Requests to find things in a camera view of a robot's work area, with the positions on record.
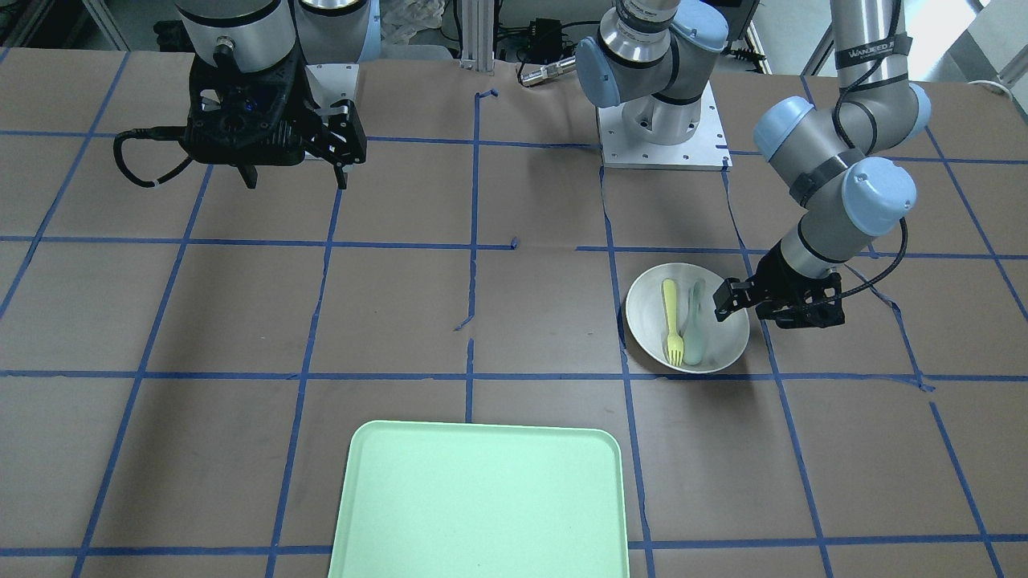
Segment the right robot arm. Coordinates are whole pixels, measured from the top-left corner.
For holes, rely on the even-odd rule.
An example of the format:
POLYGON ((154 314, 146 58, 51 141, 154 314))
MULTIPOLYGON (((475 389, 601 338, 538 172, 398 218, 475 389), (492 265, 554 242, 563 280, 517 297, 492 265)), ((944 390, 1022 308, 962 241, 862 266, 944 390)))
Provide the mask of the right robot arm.
POLYGON ((195 55, 177 139, 188 157, 234 167, 254 188, 259 167, 313 155, 345 188, 366 135, 350 96, 316 96, 311 68, 378 58, 378 2, 177 1, 176 10, 195 55))

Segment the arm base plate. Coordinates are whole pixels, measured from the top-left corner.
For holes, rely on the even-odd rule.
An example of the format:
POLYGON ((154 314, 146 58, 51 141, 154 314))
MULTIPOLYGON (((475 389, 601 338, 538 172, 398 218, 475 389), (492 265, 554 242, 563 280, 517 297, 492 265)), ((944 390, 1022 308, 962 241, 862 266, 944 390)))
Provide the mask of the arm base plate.
POLYGON ((359 72, 359 63, 309 63, 306 76, 315 113, 323 118, 342 114, 345 101, 356 108, 359 72))
POLYGON ((596 113, 608 169, 722 171, 733 165, 709 83, 687 105, 646 96, 596 113))

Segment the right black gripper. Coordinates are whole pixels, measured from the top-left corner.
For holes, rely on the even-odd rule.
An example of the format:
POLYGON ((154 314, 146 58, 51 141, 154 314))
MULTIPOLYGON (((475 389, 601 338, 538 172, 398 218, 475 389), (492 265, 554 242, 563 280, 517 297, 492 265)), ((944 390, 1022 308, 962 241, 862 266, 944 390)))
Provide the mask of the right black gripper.
MULTIPOLYGON (((332 166, 337 188, 348 188, 348 167, 366 161, 367 136, 353 101, 337 101, 328 107, 313 110, 308 81, 296 63, 285 63, 264 73, 231 75, 208 63, 194 63, 190 77, 224 78, 231 82, 244 79, 266 79, 294 85, 288 118, 297 128, 306 154, 332 166)), ((256 189, 259 178, 253 165, 238 165, 238 176, 247 189, 256 189)))

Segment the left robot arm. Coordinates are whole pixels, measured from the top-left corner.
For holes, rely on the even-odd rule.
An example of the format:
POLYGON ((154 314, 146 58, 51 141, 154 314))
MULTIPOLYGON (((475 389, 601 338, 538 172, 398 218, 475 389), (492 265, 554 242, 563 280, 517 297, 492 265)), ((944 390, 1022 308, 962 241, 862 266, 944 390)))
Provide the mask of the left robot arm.
MULTIPOLYGON (((881 153, 928 125, 928 94, 909 79, 912 40, 900 1, 830 4, 838 98, 818 108, 800 96, 772 106, 752 141, 804 209, 752 277, 713 294, 717 321, 755 308, 781 328, 840 325, 838 267, 881 234, 906 228, 916 184, 881 153)), ((598 108, 621 107, 642 139, 673 145, 699 118, 729 23, 702 1, 617 1, 575 49, 577 77, 598 108)))

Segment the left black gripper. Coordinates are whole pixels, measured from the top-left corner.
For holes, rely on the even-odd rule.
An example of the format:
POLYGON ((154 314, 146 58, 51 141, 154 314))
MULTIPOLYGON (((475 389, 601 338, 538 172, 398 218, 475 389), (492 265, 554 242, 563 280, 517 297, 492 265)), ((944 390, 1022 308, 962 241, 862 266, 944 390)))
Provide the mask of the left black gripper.
POLYGON ((800 275, 787 263, 779 242, 761 258, 752 277, 746 281, 726 278, 719 285, 713 293, 715 321, 724 322, 734 312, 746 308, 755 308, 757 317, 771 320, 775 311, 785 308, 790 281, 800 275))

